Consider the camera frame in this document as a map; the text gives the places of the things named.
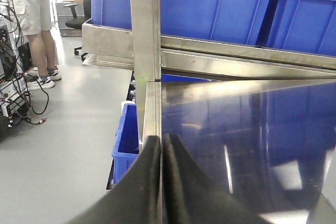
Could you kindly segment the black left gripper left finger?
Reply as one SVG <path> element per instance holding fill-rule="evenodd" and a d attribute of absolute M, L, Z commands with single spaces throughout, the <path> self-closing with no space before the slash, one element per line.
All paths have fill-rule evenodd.
<path fill-rule="evenodd" d="M 124 177 L 69 223 L 157 223 L 160 138 L 152 135 Z"/>

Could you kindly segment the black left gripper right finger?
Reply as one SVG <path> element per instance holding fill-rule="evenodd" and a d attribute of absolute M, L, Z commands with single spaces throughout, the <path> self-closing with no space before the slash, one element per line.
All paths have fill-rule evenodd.
<path fill-rule="evenodd" d="M 168 223 L 267 223 L 217 185 L 175 133 L 163 144 L 163 188 Z"/>

